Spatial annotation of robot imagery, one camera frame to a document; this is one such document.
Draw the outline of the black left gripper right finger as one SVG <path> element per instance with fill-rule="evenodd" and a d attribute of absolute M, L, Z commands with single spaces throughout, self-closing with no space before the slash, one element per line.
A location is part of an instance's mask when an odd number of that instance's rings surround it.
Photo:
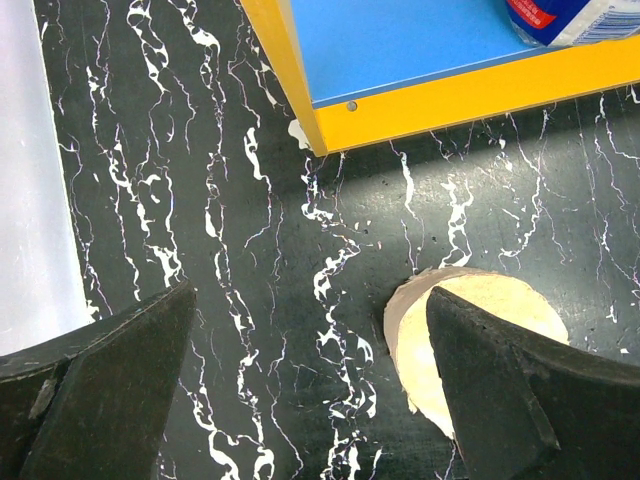
<path fill-rule="evenodd" d="M 430 343 L 471 479 L 636 479 L 639 369 L 436 287 Z"/>

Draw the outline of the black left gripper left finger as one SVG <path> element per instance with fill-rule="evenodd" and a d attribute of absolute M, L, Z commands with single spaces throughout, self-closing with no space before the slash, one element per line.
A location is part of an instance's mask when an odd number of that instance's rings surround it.
<path fill-rule="evenodd" d="M 183 281 L 2 356 L 2 478 L 150 478 L 195 313 Z"/>

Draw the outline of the blue paper roll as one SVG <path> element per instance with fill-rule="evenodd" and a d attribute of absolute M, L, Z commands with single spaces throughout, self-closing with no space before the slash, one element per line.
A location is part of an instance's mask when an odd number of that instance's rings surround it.
<path fill-rule="evenodd" d="M 531 45 L 560 48 L 639 34 L 639 0 L 506 0 L 511 25 Z"/>

